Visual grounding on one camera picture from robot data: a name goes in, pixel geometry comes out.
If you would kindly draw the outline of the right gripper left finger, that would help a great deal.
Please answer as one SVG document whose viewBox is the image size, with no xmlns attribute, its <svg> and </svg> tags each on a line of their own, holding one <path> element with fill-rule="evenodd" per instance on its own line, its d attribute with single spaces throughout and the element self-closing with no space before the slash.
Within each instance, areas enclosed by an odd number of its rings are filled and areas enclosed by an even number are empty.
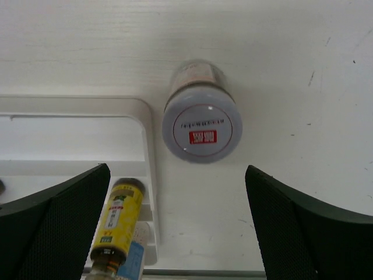
<svg viewBox="0 0 373 280">
<path fill-rule="evenodd" d="M 1 205 L 1 279 L 80 279 L 110 183 L 100 164 Z"/>
</svg>

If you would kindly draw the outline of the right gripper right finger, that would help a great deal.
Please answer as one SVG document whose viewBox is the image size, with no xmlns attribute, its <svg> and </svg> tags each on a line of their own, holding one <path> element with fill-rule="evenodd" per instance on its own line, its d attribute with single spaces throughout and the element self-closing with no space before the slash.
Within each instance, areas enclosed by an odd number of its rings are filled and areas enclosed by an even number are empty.
<svg viewBox="0 0 373 280">
<path fill-rule="evenodd" d="M 245 185 L 267 279 L 372 279 L 372 217 L 323 202 L 255 166 Z"/>
</svg>

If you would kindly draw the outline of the yellow label bottle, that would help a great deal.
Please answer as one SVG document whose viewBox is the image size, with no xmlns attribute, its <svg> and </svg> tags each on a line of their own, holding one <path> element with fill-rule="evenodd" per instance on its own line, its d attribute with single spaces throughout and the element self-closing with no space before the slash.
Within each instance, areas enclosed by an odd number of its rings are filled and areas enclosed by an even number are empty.
<svg viewBox="0 0 373 280">
<path fill-rule="evenodd" d="M 2 181 L 0 181 L 0 196 L 5 192 L 6 187 Z"/>
<path fill-rule="evenodd" d="M 98 223 L 86 279 L 115 279 L 128 257 L 138 221 L 145 186 L 135 178 L 117 180 Z"/>
</svg>

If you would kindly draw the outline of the blue label shaker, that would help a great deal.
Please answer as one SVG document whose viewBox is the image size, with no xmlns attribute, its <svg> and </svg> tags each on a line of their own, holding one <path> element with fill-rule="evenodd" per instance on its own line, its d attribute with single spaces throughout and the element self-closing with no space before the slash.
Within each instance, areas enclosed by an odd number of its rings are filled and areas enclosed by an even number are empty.
<svg viewBox="0 0 373 280">
<path fill-rule="evenodd" d="M 138 280 L 142 278 L 149 235 L 148 223 L 137 222 L 127 259 L 124 265 L 120 266 L 116 279 Z"/>
</svg>

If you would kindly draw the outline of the orange spice jar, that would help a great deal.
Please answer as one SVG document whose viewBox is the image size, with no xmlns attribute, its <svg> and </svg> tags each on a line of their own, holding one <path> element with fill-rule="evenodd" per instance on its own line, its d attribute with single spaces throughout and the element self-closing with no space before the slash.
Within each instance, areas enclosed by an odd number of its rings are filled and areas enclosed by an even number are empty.
<svg viewBox="0 0 373 280">
<path fill-rule="evenodd" d="M 173 74 L 161 124 L 168 150 L 191 163 L 228 156 L 242 136 L 242 119 L 225 74 L 204 59 L 185 61 Z"/>
</svg>

